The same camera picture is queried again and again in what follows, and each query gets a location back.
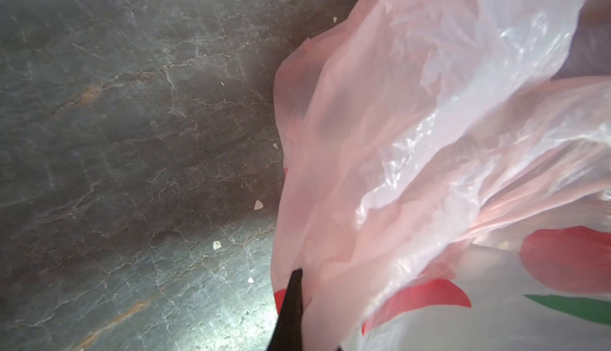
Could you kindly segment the pink plastic bag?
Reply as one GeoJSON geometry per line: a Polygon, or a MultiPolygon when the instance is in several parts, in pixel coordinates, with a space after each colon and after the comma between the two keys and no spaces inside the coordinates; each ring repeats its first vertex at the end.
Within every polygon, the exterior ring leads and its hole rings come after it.
{"type": "Polygon", "coordinates": [[[610,0],[359,0],[274,104],[301,349],[610,348],[610,0]]]}

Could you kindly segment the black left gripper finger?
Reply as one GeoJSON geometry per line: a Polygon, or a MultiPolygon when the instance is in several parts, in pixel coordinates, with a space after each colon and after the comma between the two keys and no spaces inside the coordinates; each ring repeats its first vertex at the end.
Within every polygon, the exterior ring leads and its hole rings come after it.
{"type": "Polygon", "coordinates": [[[302,268],[291,273],[267,351],[302,351],[302,268]]]}

